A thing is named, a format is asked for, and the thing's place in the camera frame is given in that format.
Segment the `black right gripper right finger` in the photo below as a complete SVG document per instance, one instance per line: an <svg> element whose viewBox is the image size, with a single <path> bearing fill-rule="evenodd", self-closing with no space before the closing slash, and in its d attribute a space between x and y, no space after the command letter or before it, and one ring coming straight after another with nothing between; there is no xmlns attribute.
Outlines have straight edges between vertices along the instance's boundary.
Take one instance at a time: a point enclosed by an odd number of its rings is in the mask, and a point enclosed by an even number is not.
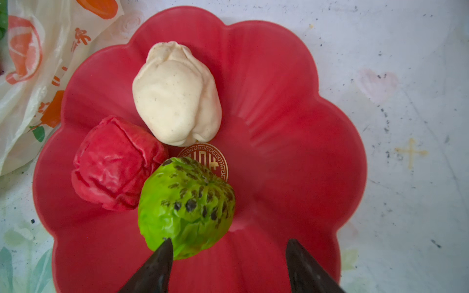
<svg viewBox="0 0 469 293"><path fill-rule="evenodd" d="M288 241L286 260L292 293L345 293L297 239Z"/></svg>

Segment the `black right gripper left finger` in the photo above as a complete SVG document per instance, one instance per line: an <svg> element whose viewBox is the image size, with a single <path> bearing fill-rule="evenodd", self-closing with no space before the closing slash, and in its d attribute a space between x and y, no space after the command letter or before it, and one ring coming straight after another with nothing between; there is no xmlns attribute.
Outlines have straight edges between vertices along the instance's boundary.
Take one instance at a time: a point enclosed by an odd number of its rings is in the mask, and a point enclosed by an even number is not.
<svg viewBox="0 0 469 293"><path fill-rule="evenodd" d="M167 293L173 264L173 244L165 239L119 293Z"/></svg>

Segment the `green fake cabbage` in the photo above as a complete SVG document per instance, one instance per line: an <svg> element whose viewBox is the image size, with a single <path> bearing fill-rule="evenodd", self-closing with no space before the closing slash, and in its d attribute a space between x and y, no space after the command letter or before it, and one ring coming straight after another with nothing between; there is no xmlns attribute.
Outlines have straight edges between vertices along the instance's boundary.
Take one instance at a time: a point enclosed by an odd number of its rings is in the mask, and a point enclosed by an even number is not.
<svg viewBox="0 0 469 293"><path fill-rule="evenodd" d="M171 157L144 183L138 227L150 250L170 239L173 258L184 260L221 240L235 206L234 190L222 178L190 157Z"/></svg>

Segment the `red flower-shaped plate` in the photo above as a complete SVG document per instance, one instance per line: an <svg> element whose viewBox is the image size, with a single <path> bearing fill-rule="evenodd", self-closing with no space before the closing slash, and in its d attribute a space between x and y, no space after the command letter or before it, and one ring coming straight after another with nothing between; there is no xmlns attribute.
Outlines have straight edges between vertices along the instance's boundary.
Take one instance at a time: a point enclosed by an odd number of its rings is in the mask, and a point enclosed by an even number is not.
<svg viewBox="0 0 469 293"><path fill-rule="evenodd" d="M176 261L172 293L288 293L285 249L297 239L338 280L337 230L366 185L366 154L350 119L320 97L315 62L291 31L265 21L227 26L198 7L149 18L126 45L86 59L65 90L61 127L45 144L33 179L35 208L54 237L59 293L114 293L151 255L137 212L80 199L73 158L109 115L142 125L131 86L158 42L186 45L213 74L223 121L212 144L236 195L230 231L212 248Z"/></svg>

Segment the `red fake cabbage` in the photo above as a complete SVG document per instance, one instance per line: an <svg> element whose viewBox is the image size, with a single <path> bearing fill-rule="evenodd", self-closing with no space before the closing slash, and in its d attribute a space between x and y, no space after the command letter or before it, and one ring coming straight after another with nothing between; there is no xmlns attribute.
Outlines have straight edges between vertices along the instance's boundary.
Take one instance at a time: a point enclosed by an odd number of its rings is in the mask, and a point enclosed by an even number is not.
<svg viewBox="0 0 469 293"><path fill-rule="evenodd" d="M107 210L133 210L145 181L168 157L167 147L144 128L109 116L79 146L72 186L80 198Z"/></svg>

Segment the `white fake garlic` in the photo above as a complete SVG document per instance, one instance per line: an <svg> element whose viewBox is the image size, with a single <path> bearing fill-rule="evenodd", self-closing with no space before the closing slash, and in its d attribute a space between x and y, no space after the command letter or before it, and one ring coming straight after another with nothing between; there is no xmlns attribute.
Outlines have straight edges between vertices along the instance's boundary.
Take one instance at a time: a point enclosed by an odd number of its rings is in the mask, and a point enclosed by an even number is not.
<svg viewBox="0 0 469 293"><path fill-rule="evenodd" d="M155 44L134 78L132 91L141 119L164 144L187 147L209 142L221 127L214 76L187 46Z"/></svg>

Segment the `yellowish plastic bag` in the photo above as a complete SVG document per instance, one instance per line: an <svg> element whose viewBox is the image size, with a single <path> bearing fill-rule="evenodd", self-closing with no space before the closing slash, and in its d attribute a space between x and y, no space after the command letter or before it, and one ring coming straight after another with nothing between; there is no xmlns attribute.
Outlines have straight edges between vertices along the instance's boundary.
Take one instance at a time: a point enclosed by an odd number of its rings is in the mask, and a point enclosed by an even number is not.
<svg viewBox="0 0 469 293"><path fill-rule="evenodd" d="M33 160L61 122L73 73L120 1L1 2L1 173Z"/></svg>

